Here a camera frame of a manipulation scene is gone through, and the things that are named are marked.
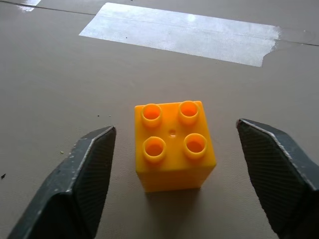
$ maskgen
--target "floor surface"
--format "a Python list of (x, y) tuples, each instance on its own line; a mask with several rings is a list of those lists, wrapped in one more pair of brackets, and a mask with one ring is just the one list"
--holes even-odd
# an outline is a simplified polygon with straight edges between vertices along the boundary
[[(42, 0), (32, 11), (0, 2), (0, 238), (77, 139), (110, 124), (118, 135), (98, 239), (277, 238), (235, 123), (277, 127), (319, 163), (319, 2), (112, 1), (313, 33), (309, 44), (268, 54), (262, 67), (79, 36), (105, 2)], [(134, 106), (185, 100), (204, 104), (217, 167), (198, 193), (146, 196), (135, 173)]]

